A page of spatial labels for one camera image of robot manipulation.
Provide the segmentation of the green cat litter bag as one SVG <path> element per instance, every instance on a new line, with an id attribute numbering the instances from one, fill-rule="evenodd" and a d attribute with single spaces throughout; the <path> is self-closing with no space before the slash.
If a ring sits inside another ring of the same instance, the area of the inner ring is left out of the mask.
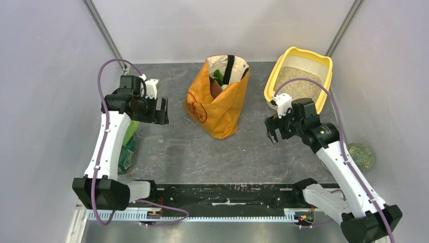
<path id="1" fill-rule="evenodd" d="M 125 133 L 118 160 L 118 174 L 120 175 L 125 174 L 131 166 L 136 145 L 135 133 L 137 131 L 138 125 L 138 121 L 132 120 Z"/>

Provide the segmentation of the orange paper shopping bag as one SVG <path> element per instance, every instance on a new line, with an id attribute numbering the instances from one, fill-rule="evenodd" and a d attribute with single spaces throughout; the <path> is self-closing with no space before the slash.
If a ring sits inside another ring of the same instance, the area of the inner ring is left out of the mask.
<path id="1" fill-rule="evenodd" d="M 216 139 L 233 135 L 238 130 L 249 76 L 249 64 L 242 57 L 207 57 L 189 87 L 185 112 Z"/>

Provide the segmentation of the yellow litter box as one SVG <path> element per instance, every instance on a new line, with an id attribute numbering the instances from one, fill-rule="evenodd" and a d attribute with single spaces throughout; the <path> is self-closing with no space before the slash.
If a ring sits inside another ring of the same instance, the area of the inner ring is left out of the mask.
<path id="1" fill-rule="evenodd" d="M 318 114 L 323 110 L 327 94 L 319 87 L 330 89 L 333 61 L 313 51 L 297 47 L 288 48 L 277 60 L 264 89 L 267 105 L 271 104 L 273 95 L 286 93 L 293 100 L 311 98 Z"/>

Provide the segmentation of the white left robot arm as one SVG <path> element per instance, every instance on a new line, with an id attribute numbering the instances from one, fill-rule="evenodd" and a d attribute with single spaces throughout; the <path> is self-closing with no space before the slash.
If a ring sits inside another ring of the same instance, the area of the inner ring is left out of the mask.
<path id="1" fill-rule="evenodd" d="M 159 81 L 145 76 L 123 75 L 119 87 L 101 103 L 101 126 L 90 164 L 72 189 L 90 210 L 123 211 L 140 200 L 145 206 L 157 204 L 159 194 L 148 180 L 128 184 L 118 181 L 118 162 L 126 131 L 132 121 L 167 125 L 168 98 L 157 97 Z"/>

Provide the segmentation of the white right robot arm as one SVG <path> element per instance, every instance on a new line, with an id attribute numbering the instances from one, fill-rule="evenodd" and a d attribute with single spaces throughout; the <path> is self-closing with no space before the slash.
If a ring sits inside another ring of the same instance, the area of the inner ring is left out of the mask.
<path id="1" fill-rule="evenodd" d="M 394 242 L 393 230 L 403 214 L 397 205 L 388 205 L 372 188 L 357 168 L 337 127 L 320 121 L 310 98 L 291 101 L 286 111 L 278 108 L 276 114 L 264 120 L 268 138 L 277 143 L 277 131 L 283 140 L 300 137 L 328 167 L 345 196 L 340 199 L 307 178 L 294 184 L 293 203 L 320 209 L 340 226 L 348 242 Z"/>

